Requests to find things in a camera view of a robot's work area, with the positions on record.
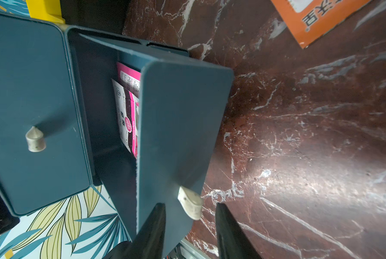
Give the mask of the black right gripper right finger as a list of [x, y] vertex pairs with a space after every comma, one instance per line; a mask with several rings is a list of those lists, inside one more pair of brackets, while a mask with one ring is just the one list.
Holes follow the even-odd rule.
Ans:
[[262, 259], [226, 204], [217, 204], [215, 222], [220, 259]]

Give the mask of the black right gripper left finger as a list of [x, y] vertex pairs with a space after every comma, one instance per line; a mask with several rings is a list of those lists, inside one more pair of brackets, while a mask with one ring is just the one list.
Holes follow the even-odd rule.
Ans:
[[136, 238], [115, 246], [106, 259], [162, 259], [166, 230], [166, 207], [158, 203], [143, 224]]

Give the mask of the teal drawer cabinet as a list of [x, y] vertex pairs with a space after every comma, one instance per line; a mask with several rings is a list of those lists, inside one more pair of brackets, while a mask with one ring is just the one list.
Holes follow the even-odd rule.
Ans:
[[112, 80], [133, 50], [187, 50], [0, 13], [0, 196], [15, 217], [135, 171], [116, 116]]

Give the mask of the orange seed bag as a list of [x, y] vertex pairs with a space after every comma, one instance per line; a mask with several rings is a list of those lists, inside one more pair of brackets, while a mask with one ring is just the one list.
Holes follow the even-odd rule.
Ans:
[[369, 0], [272, 0], [302, 49], [357, 12]]

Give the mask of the teal top drawer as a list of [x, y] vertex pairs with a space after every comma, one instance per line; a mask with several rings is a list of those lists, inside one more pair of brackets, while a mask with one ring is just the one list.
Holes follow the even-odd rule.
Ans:
[[[35, 126], [46, 149], [28, 150]], [[0, 195], [25, 216], [92, 184], [63, 32], [0, 13]]]

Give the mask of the teal drawer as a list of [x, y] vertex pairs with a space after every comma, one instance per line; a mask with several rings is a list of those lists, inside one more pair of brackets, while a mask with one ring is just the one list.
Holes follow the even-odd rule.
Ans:
[[[165, 204], [167, 255], [192, 228], [179, 187], [202, 191], [234, 73], [120, 35], [79, 27], [65, 35], [89, 171], [106, 187], [131, 239], [154, 206]], [[119, 135], [116, 62], [141, 72], [137, 159]]]
[[[28, 150], [35, 126], [46, 149]], [[0, 195], [25, 216], [92, 184], [63, 32], [0, 13]]]

